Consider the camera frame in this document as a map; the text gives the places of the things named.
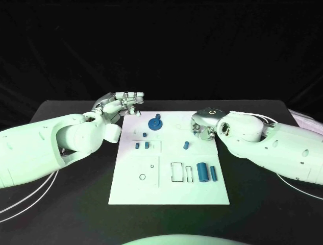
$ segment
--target white board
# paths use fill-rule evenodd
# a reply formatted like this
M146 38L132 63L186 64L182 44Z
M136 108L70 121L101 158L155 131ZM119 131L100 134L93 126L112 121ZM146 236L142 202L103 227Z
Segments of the white board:
M158 113L163 127L153 131L149 120ZM195 113L143 112L142 117L125 117L109 204L230 204L215 141L201 140L191 132ZM188 150L184 149L185 141L189 142ZM207 163L208 182L199 182L199 162ZM211 166L217 169L217 182L211 179ZM188 182L188 174L192 174L192 182Z

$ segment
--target robotic hand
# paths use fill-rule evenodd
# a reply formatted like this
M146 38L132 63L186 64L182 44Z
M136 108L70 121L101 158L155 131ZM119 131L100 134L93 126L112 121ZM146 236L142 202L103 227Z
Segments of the robotic hand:
M116 143L120 116L137 115L135 104L142 92L109 93L93 110L71 114L0 132L0 188L28 183L97 151L103 140Z
M230 152L287 178L323 185L323 135L276 123L269 117L207 108L195 113L191 130L212 140L218 134Z

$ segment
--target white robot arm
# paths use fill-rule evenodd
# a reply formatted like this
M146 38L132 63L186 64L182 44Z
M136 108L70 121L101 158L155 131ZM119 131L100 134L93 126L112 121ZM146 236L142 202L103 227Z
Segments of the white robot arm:
M0 188L28 183L97 151L103 140L119 141L120 116L140 115L133 104L143 93L119 92L103 96L93 110L0 132Z
M201 139L212 140L218 134L237 157L287 178L323 185L323 135L277 122L264 123L250 113L214 108L198 111L191 124Z

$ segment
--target black table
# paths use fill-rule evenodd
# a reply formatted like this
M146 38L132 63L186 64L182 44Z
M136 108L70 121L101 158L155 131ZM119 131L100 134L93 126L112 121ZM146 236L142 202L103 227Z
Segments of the black table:
M93 104L47 101L32 122L84 113ZM282 101L146 101L139 105L142 111L197 111L205 107L259 113L298 125ZM292 189L247 159L234 157L220 139L217 145L231 205L109 205L119 144L106 141L88 158L60 171L38 204L0 224L0 244L122 244L163 234L207 235L250 244L323 244L323 201ZM45 179L2 189L0 210ZM323 188L299 185L313 191ZM0 219L34 201L31 198Z

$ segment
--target black background curtain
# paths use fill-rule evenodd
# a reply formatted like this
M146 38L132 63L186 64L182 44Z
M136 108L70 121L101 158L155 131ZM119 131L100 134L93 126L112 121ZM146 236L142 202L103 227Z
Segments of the black background curtain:
M323 1L0 3L0 130L116 91L283 100L323 122Z

